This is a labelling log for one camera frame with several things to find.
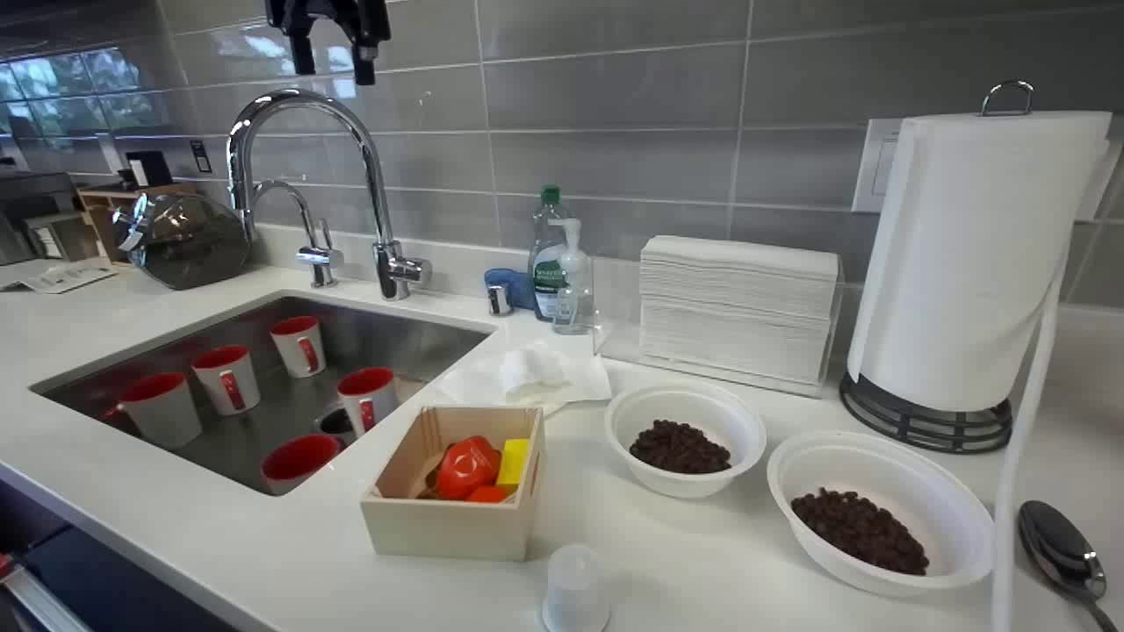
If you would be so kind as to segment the clear soap dispenser bottle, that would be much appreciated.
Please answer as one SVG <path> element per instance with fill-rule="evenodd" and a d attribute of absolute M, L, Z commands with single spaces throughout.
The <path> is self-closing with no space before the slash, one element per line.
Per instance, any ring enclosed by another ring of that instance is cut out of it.
<path fill-rule="evenodd" d="M 586 273 L 586 252 L 579 249 L 579 217 L 554 217 L 554 229 L 564 236 L 564 249 L 557 257 L 563 287 L 553 330 L 554 333 L 586 333 L 592 327 L 592 287 Z"/>

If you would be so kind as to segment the large white bowl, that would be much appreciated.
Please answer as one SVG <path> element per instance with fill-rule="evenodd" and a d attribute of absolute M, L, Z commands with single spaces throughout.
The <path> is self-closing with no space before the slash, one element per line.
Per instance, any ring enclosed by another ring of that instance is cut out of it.
<path fill-rule="evenodd" d="M 994 570 L 992 513 L 952 470 L 915 449 L 860 431 L 802 431 L 773 449 L 767 481 L 802 551 L 821 573 L 863 592 L 947 592 L 976 585 Z M 920 543 L 926 570 L 886 570 L 814 532 L 793 513 L 793 503 L 812 503 L 817 491 L 855 491 L 886 509 Z"/>

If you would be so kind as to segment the black metal spoon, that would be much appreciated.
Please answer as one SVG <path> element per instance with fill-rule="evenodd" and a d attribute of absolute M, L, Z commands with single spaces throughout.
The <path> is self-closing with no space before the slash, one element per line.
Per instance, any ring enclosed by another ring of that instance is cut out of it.
<path fill-rule="evenodd" d="M 1117 632 L 1113 616 L 1098 608 L 1106 595 L 1106 573 L 1084 532 L 1062 509 L 1035 498 L 1017 506 L 1016 529 L 1042 581 L 1082 603 L 1098 632 Z"/>

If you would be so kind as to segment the coffee beans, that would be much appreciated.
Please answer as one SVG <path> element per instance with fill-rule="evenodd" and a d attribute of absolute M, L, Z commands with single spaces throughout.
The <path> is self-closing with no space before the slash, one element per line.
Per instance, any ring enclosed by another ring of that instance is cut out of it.
<path fill-rule="evenodd" d="M 923 577 L 930 564 L 923 543 L 887 509 L 857 491 L 817 486 L 797 496 L 789 509 L 817 537 L 866 564 L 907 577 Z"/>
<path fill-rule="evenodd" d="M 654 420 L 637 436 L 629 452 L 673 472 L 716 472 L 729 465 L 729 449 L 686 420 Z"/>

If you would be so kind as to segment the red white mug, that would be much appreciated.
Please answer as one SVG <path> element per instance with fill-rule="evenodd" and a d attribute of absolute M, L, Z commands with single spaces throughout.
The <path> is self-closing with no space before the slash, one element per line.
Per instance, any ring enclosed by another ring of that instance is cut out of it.
<path fill-rule="evenodd" d="M 269 340 L 296 380 L 314 380 L 325 368 L 320 319 L 286 316 L 269 327 Z"/>
<path fill-rule="evenodd" d="M 247 415 L 261 405 L 254 353 L 247 342 L 211 347 L 192 358 L 192 374 L 217 415 Z"/>
<path fill-rule="evenodd" d="M 336 382 L 336 401 L 358 436 L 397 407 L 397 374 L 385 366 L 355 368 Z"/>
<path fill-rule="evenodd" d="M 120 412 L 159 444 L 187 444 L 204 423 L 183 373 L 159 373 L 120 396 Z"/>
<path fill-rule="evenodd" d="M 316 472 L 324 464 L 330 464 L 336 452 L 341 441 L 332 436 L 298 436 L 263 455 L 261 478 L 274 496 L 286 496 L 287 486 Z"/>

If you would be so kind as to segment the small chrome tap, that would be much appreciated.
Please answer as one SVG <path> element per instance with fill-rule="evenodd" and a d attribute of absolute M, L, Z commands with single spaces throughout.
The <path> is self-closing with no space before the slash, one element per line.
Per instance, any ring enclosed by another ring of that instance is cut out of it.
<path fill-rule="evenodd" d="M 330 287 L 336 279 L 332 265 L 336 265 L 336 249 L 330 237 L 330 224 L 325 221 L 314 221 L 309 199 L 286 177 L 267 177 L 255 187 L 255 196 L 267 193 L 287 193 L 296 210 L 298 210 L 298 224 L 305 243 L 296 249 L 296 261 L 309 265 L 314 273 L 314 287 Z"/>

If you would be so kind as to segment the small translucent plastic cup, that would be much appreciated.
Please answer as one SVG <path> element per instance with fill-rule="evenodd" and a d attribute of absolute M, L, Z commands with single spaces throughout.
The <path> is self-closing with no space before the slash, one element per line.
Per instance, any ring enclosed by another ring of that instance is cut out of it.
<path fill-rule="evenodd" d="M 541 625 L 544 632 L 605 632 L 611 620 L 611 585 L 589 543 L 563 543 L 549 557 Z"/>

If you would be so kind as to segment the blue sponge holder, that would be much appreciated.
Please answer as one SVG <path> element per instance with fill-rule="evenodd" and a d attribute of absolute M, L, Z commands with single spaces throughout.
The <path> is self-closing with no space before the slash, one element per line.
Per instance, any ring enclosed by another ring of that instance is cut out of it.
<path fill-rule="evenodd" d="M 510 316 L 533 305 L 530 277 L 512 265 L 489 265 L 485 290 L 496 316 Z"/>

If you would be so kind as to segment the paper towel roll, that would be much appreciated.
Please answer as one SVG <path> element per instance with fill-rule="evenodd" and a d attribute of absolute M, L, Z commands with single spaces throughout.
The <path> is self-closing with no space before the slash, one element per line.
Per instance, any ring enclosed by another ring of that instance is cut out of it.
<path fill-rule="evenodd" d="M 845 373 L 926 412 L 997 407 L 1110 152 L 1106 112 L 908 114 Z"/>

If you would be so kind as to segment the stainless steel sink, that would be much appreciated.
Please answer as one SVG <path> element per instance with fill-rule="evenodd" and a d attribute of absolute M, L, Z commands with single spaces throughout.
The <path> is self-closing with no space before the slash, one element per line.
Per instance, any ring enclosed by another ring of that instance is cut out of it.
<path fill-rule="evenodd" d="M 320 374 L 296 380 L 286 368 L 280 352 L 269 340 L 269 327 L 286 316 L 320 319 L 325 352 L 325 368 Z M 37 393 L 110 427 L 139 436 L 139 427 L 124 412 L 124 393 L 146 374 L 180 373 L 192 393 L 199 436 L 187 444 L 177 444 L 177 455 L 269 496 L 263 460 L 279 444 L 298 436 L 332 436 L 341 449 L 355 441 L 348 415 L 336 401 L 336 382 L 348 373 L 384 366 L 397 374 L 397 401 L 412 401 L 421 387 L 442 374 L 480 340 L 480 330 L 449 323 L 364 311 L 355 305 L 314 300 L 298 293 L 267 293 L 187 330 L 54 374 L 37 382 Z M 188 368 L 197 353 L 217 352 L 224 342 L 247 342 L 255 368 L 261 405 L 247 415 L 217 415 L 208 390 Z"/>

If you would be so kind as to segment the black paper towel holder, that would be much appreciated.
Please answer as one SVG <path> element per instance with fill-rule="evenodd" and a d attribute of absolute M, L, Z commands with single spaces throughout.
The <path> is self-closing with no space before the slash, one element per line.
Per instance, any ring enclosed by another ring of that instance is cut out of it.
<path fill-rule="evenodd" d="M 1028 112 L 1031 107 L 992 112 L 986 104 L 980 104 L 971 114 L 1028 114 Z M 873 431 L 886 431 L 898 441 L 939 449 L 939 452 L 994 452 L 994 449 L 1002 449 L 1013 440 L 1008 396 L 986 412 L 926 412 L 926 407 L 896 401 L 892 393 L 882 393 L 871 382 L 857 382 L 849 373 L 841 382 L 841 401 L 857 420 L 863 420 Z"/>

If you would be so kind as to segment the coffee beans in large bowl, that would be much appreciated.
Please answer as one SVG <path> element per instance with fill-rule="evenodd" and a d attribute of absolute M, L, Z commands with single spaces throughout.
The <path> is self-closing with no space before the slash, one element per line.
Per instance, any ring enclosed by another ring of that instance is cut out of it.
<path fill-rule="evenodd" d="M 930 564 L 923 543 L 887 509 L 857 491 L 817 486 L 797 496 L 789 509 L 817 537 L 866 564 L 907 577 L 923 577 Z"/>

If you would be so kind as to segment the small white bowl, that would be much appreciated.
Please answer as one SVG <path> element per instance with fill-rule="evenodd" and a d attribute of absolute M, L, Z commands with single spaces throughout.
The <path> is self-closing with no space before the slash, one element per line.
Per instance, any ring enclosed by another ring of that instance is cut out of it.
<path fill-rule="evenodd" d="M 654 420 L 686 420 L 729 449 L 729 465 L 716 472 L 673 472 L 649 465 L 629 452 L 637 436 Z M 711 498 L 748 472 L 768 444 L 767 420 L 752 415 L 735 393 L 712 387 L 644 387 L 617 393 L 605 412 L 605 436 L 611 452 L 637 484 L 667 498 Z"/>

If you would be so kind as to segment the stack of folded napkins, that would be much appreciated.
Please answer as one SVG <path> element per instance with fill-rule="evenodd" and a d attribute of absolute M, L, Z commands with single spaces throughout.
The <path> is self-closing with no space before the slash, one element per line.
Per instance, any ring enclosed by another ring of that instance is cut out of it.
<path fill-rule="evenodd" d="M 654 236 L 639 252 L 639 353 L 814 393 L 836 290 L 836 252 Z"/>

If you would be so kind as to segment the dark bag of goods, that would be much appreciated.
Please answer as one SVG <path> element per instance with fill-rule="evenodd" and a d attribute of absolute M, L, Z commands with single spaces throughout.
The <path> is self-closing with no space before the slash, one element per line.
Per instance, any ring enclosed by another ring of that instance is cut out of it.
<path fill-rule="evenodd" d="M 117 210 L 117 249 L 165 287 L 187 290 L 239 277 L 254 265 L 242 221 L 197 193 L 139 193 Z"/>

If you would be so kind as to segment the yellow block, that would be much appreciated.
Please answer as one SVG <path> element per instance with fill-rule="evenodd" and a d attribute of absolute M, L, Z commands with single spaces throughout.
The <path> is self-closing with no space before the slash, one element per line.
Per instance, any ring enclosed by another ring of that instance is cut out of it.
<path fill-rule="evenodd" d="M 502 455 L 500 455 L 500 486 L 517 486 L 522 481 L 522 465 L 530 460 L 530 441 L 528 440 L 505 440 Z"/>

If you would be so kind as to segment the wooden box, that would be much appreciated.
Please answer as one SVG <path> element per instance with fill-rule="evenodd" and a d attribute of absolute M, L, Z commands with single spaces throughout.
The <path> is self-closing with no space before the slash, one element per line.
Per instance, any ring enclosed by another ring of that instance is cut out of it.
<path fill-rule="evenodd" d="M 502 449 L 528 441 L 520 478 L 500 503 L 440 498 L 437 465 L 455 440 L 480 436 Z M 421 407 L 363 498 L 363 516 L 380 553 L 431 557 L 528 557 L 541 465 L 536 407 Z"/>

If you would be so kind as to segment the white cloth on counter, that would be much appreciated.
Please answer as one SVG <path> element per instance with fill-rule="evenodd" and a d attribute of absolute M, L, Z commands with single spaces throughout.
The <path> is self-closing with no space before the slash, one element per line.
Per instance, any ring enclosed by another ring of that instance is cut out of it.
<path fill-rule="evenodd" d="M 611 380 L 586 342 L 533 340 L 449 368 L 440 380 L 440 393 L 449 405 L 541 407 L 554 415 L 570 405 L 605 405 Z"/>

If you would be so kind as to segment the chrome kitchen faucet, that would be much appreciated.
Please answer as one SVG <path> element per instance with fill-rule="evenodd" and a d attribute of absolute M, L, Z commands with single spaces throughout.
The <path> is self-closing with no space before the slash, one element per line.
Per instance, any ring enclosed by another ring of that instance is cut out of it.
<path fill-rule="evenodd" d="M 384 183 L 384 163 L 380 163 L 380 147 L 368 132 L 368 127 L 336 98 L 325 98 L 309 87 L 293 87 L 293 92 L 263 92 L 250 98 L 224 135 L 224 177 L 228 177 L 228 204 L 242 229 L 254 229 L 254 206 L 261 196 L 255 176 L 254 176 L 254 142 L 263 124 L 269 124 L 280 112 L 324 112 L 330 114 L 358 147 L 364 188 L 368 188 L 368 210 L 375 224 L 375 285 L 385 299 L 409 299 L 416 287 L 427 279 L 427 264 L 416 261 L 405 252 L 397 231 L 394 231 L 394 215 L 385 199 L 385 183 Z"/>

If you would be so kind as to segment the green dish soap bottle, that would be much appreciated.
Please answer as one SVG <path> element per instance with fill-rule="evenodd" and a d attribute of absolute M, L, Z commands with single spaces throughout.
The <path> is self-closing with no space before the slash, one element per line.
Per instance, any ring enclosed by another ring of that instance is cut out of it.
<path fill-rule="evenodd" d="M 563 188 L 544 187 L 541 206 L 533 210 L 533 249 L 530 249 L 528 273 L 530 273 L 533 309 L 549 323 L 554 319 L 554 305 L 557 305 L 557 287 L 563 287 L 557 257 L 564 249 L 564 236 L 554 229 L 554 217 L 564 217 Z"/>

